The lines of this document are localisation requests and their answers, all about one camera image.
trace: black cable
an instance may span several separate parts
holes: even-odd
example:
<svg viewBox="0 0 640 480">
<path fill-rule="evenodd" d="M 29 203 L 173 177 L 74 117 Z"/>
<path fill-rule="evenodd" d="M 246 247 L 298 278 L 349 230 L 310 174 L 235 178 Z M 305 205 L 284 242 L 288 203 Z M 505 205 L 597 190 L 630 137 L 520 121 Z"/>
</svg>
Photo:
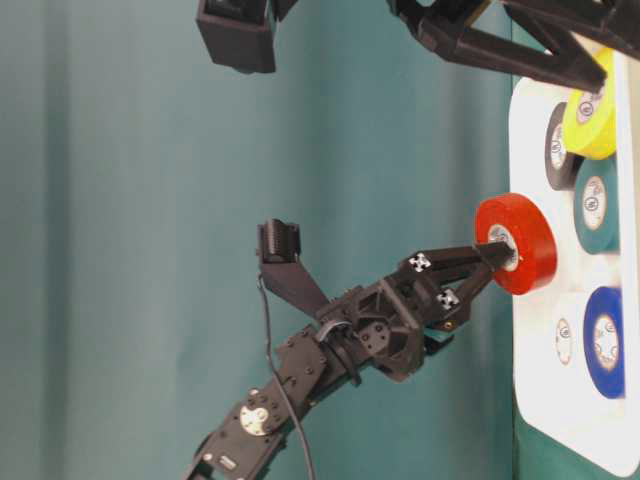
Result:
<svg viewBox="0 0 640 480">
<path fill-rule="evenodd" d="M 267 335 L 267 363 L 269 364 L 269 368 L 273 373 L 273 378 L 276 381 L 276 386 L 280 391 L 280 395 L 284 399 L 284 403 L 289 411 L 289 415 L 293 420 L 294 425 L 296 426 L 296 430 L 298 430 L 298 435 L 300 435 L 300 442 L 302 443 L 302 449 L 304 450 L 304 460 L 307 464 L 307 475 L 309 480 L 316 480 L 316 472 L 313 468 L 313 459 L 311 458 L 311 450 L 309 449 L 309 442 L 307 441 L 307 436 L 304 433 L 304 429 L 302 428 L 302 424 L 300 423 L 300 419 L 293 409 L 293 405 L 291 405 L 291 400 L 287 396 L 287 392 L 284 390 L 284 386 L 282 385 L 282 380 L 276 371 L 276 367 L 273 365 L 273 357 L 271 356 L 271 316 L 269 315 L 269 301 L 267 300 L 267 294 L 264 290 L 264 282 L 262 281 L 262 274 L 258 274 L 258 291 L 262 297 L 262 306 L 264 308 L 264 323 L 266 328 Z"/>
</svg>

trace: white tape roll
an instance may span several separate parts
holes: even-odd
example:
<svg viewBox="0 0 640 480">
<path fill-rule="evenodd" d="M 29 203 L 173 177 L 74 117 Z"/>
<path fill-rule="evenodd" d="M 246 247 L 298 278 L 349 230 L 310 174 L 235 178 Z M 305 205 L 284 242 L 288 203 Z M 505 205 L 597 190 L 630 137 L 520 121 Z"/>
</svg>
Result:
<svg viewBox="0 0 640 480">
<path fill-rule="evenodd" d="M 549 415 L 568 428 L 583 425 L 585 418 L 598 419 L 606 411 L 584 354 L 584 313 L 589 296 L 582 292 L 559 295 L 546 322 L 548 341 L 540 372 L 548 376 L 548 387 L 556 398 Z M 575 398 L 581 399 L 580 405 L 570 401 Z"/>
</svg>

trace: black robotic arm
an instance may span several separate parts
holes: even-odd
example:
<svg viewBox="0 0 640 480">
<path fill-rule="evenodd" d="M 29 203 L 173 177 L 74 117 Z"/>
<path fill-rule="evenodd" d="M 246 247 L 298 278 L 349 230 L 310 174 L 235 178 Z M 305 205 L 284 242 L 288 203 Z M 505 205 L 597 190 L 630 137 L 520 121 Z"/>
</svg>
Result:
<svg viewBox="0 0 640 480">
<path fill-rule="evenodd" d="M 198 448 L 185 480 L 215 472 L 229 480 L 263 478 L 293 428 L 287 400 L 302 418 L 346 382 L 357 386 L 367 366 L 405 380 L 453 340 L 435 340 L 425 329 L 453 332 L 467 322 L 473 298 L 513 255 L 504 242 L 416 252 L 392 274 L 330 302 L 299 260 L 297 225 L 271 220 L 258 227 L 258 241 L 266 287 L 314 324 L 276 349 L 278 379 L 231 409 Z"/>
<path fill-rule="evenodd" d="M 640 0 L 499 0 L 549 52 L 473 28 L 491 0 L 387 0 L 411 35 L 444 60 L 597 92 L 606 74 L 573 33 L 640 59 Z M 297 0 L 199 0 L 196 21 L 215 63 L 274 72 L 274 38 Z"/>
</svg>

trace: circular label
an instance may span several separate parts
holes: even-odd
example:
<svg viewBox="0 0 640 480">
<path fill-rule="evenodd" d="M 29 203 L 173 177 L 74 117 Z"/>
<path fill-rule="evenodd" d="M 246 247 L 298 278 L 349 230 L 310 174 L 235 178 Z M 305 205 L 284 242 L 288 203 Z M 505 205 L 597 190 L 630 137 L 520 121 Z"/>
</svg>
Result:
<svg viewBox="0 0 640 480">
<path fill-rule="evenodd" d="M 518 246 L 516 245 L 511 232 L 507 230 L 507 228 L 503 225 L 496 223 L 495 225 L 491 225 L 491 227 L 489 228 L 488 237 L 489 242 L 505 242 L 509 246 L 509 248 L 513 250 L 513 255 L 502 268 L 507 272 L 515 271 L 518 268 L 520 257 L 518 256 Z"/>
<path fill-rule="evenodd" d="M 551 165 L 556 170 L 560 170 L 562 165 L 564 165 L 564 161 L 567 158 L 567 150 L 564 148 L 564 142 L 562 141 L 562 124 L 558 124 L 558 126 L 553 130 L 553 134 L 551 135 L 551 151 L 549 152 L 551 155 Z"/>
<path fill-rule="evenodd" d="M 578 123 L 583 125 L 591 120 L 593 114 L 596 113 L 602 98 L 604 97 L 604 86 L 598 93 L 584 92 L 580 97 L 580 104 L 578 105 Z"/>
<path fill-rule="evenodd" d="M 618 363 L 618 330 L 609 315 L 600 315 L 593 326 L 593 348 L 598 362 L 611 371 Z"/>
<path fill-rule="evenodd" d="M 571 361 L 572 343 L 569 322 L 561 318 L 556 325 L 556 352 L 558 352 L 558 359 L 563 365 L 568 365 Z"/>
<path fill-rule="evenodd" d="M 582 216 L 589 230 L 597 230 L 607 214 L 607 190 L 602 178 L 593 176 L 582 191 Z"/>
</svg>

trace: green backdrop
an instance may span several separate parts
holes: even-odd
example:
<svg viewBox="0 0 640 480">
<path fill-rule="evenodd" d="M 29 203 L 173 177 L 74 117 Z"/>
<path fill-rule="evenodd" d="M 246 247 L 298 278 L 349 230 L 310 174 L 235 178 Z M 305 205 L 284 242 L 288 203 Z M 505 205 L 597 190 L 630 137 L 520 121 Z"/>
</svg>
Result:
<svg viewBox="0 0 640 480">
<path fill-rule="evenodd" d="M 253 256 L 267 217 L 301 224 L 328 295 L 472 241 L 475 205 L 507 189 L 510 79 L 429 55 L 369 3 L 300 2 L 272 76 L 210 64 L 195 2 L 5 6 L 0 478 L 180 478 L 268 379 Z M 495 7 L 482 23 L 510 35 Z M 279 300 L 272 313 L 277 340 L 306 321 Z M 410 381 L 368 371 L 334 394 L 305 420 L 319 477 L 522 473 L 511 333 L 491 286 Z M 269 478 L 303 478 L 289 445 Z"/>
</svg>

